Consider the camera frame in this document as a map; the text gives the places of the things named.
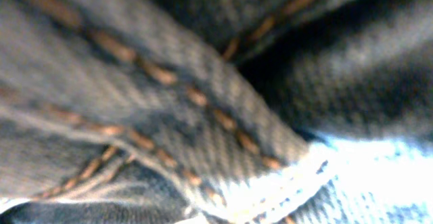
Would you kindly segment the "blue denim jeans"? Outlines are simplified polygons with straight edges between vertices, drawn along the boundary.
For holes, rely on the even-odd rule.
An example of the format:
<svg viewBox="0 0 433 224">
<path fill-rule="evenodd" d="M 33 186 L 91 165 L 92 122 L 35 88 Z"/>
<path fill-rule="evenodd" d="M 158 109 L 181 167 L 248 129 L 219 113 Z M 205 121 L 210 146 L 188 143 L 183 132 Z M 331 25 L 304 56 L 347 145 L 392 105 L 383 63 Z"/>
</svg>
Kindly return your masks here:
<svg viewBox="0 0 433 224">
<path fill-rule="evenodd" d="M 432 0 L 1 0 L 2 223 L 431 223 Z"/>
</svg>

